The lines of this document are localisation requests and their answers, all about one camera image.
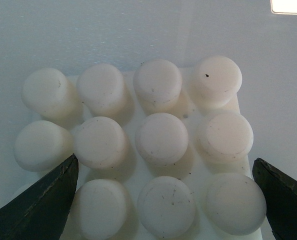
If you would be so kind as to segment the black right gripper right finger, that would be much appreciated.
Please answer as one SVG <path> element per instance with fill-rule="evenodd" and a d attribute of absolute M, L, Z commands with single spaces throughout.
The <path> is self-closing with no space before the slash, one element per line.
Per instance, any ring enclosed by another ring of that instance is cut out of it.
<path fill-rule="evenodd" d="M 252 167 L 266 201 L 266 217 L 277 240 L 297 240 L 297 181 L 262 158 Z"/>

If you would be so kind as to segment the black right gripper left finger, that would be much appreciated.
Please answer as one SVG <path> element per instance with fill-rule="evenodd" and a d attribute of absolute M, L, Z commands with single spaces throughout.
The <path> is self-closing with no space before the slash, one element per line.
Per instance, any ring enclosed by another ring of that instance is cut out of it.
<path fill-rule="evenodd" d="M 71 155 L 0 209 L 0 240 L 58 240 L 77 188 L 79 163 Z"/>

